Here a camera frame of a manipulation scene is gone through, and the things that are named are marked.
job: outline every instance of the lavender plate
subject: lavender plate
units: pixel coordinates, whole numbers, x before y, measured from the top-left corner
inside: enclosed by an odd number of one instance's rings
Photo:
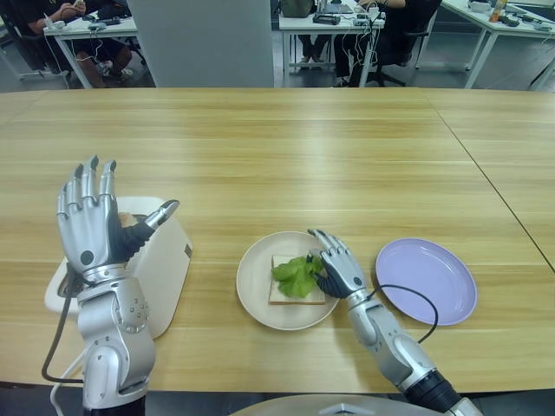
[[[454,325],[476,308],[478,290],[467,266],[451,251],[420,238],[402,238],[386,245],[375,261],[378,283],[397,284],[426,296],[439,312],[439,325]],[[383,290],[402,312],[434,323],[434,311],[421,297],[396,288]]]

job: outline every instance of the black cable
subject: black cable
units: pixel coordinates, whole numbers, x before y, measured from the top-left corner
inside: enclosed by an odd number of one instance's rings
[[[64,383],[64,384],[80,384],[83,383],[83,380],[80,379],[61,379],[59,377],[52,377],[49,375],[49,365],[52,361],[52,357],[54,357],[54,352],[58,348],[58,344],[60,343],[60,338],[62,338],[62,331],[63,327],[66,323],[66,319],[68,317],[69,312],[69,305],[71,303],[71,295],[73,293],[75,287],[75,271],[71,269],[68,263],[68,286],[66,287],[66,298],[63,303],[62,313],[60,314],[60,321],[58,321],[58,328],[55,331],[54,340],[52,340],[52,345],[50,345],[49,353],[46,355],[44,359],[44,364],[42,364],[42,377],[45,380],[52,381],[54,383]]]
[[[372,299],[372,296],[374,296],[378,290],[383,291],[383,288],[395,288],[395,289],[406,290],[407,292],[411,292],[411,293],[414,293],[415,295],[418,295],[419,297],[421,297],[422,299],[424,299],[426,302],[428,302],[430,304],[430,306],[434,310],[434,325],[432,325],[432,328],[420,340],[418,340],[418,343],[422,344],[437,329],[437,324],[440,320],[440,314],[437,311],[437,308],[435,307],[435,305],[432,303],[432,301],[430,301],[427,297],[425,297],[419,291],[411,289],[411,288],[406,288],[404,286],[399,286],[398,284],[382,284],[382,285],[379,285],[377,287],[377,289],[374,289],[374,291],[372,293],[370,293],[370,295],[368,296],[368,299]]]

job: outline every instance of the robotic arm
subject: robotic arm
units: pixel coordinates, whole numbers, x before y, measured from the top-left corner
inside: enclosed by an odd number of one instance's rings
[[[79,332],[85,341],[85,414],[144,414],[155,350],[148,305],[139,281],[125,266],[179,206],[167,201],[138,224],[122,228],[114,195],[115,161],[103,168],[95,190],[98,158],[75,169],[58,196],[57,218],[70,275],[81,278]]]
[[[356,338],[408,402],[451,416],[482,416],[469,399],[454,391],[382,302],[369,294],[364,273],[344,242],[321,230],[309,233],[324,247],[320,257],[327,277],[317,276],[318,287],[347,300]]]
[[[57,204],[69,274],[79,276],[85,287],[77,297],[78,328],[85,341],[83,407],[90,415],[139,416],[145,412],[155,350],[147,327],[146,299],[125,266],[179,202],[167,201],[144,221],[122,228],[114,195],[115,162],[104,166],[98,193],[97,166],[95,156],[85,166],[79,165],[60,191]],[[385,306],[369,294],[366,278],[349,248],[324,231],[309,233],[324,247],[319,254],[327,276],[317,276],[318,286],[330,296],[347,300],[356,337],[374,356],[383,375],[412,404],[448,416],[482,416],[470,400],[454,391]],[[64,308],[69,307],[67,300]]]

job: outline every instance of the lettuce leaf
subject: lettuce leaf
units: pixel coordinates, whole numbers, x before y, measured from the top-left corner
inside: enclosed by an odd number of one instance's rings
[[[316,286],[315,273],[323,269],[320,257],[295,257],[271,270],[279,291],[288,297],[306,297]]]

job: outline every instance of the table seam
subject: table seam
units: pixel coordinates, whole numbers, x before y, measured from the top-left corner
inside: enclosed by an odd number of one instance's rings
[[[541,248],[539,247],[539,244],[536,242],[536,240],[534,239],[534,237],[532,237],[532,234],[530,233],[530,231],[528,231],[528,229],[525,227],[524,223],[520,220],[520,218],[517,216],[517,214],[515,213],[515,211],[513,210],[513,208],[511,208],[511,206],[509,205],[509,203],[506,201],[506,199],[503,197],[503,195],[501,195],[501,192],[499,191],[499,189],[497,189],[497,187],[493,184],[492,180],[489,178],[489,176],[487,176],[486,172],[484,171],[484,169],[482,169],[482,167],[480,166],[480,164],[478,163],[478,161],[474,158],[474,156],[470,153],[470,151],[467,149],[467,147],[464,145],[464,143],[462,142],[461,139],[459,139],[459,136],[454,132],[454,130],[451,128],[451,126],[446,122],[446,120],[443,118],[443,116],[441,115],[440,111],[435,107],[434,103],[431,100],[428,100],[429,105],[434,109],[434,111],[437,113],[438,117],[441,119],[441,121],[443,121],[443,124],[445,124],[445,126],[449,129],[449,131],[451,132],[451,134],[453,135],[453,137],[455,138],[455,140],[457,140],[459,142],[459,145],[462,147],[462,149],[465,151],[465,153],[468,155],[468,157],[471,159],[471,161],[476,165],[476,167],[478,168],[478,170],[480,171],[480,173],[482,174],[482,176],[486,179],[486,181],[489,183],[489,185],[493,188],[493,190],[495,191],[495,193],[497,193],[497,195],[499,196],[499,198],[501,199],[501,201],[503,202],[503,204],[506,206],[507,210],[509,210],[509,212],[511,212],[511,214],[513,215],[514,219],[516,219],[517,223],[519,223],[520,228],[522,228],[522,230],[524,231],[524,233],[528,236],[528,238],[530,238],[530,241],[532,241],[532,244],[534,244],[534,246],[536,247],[536,250],[538,250],[539,254],[544,258],[545,262],[547,263],[547,265],[549,266],[549,268],[551,269],[552,273],[555,275],[555,268],[553,267],[552,263],[549,261],[549,259],[547,258],[547,255],[541,250]]]

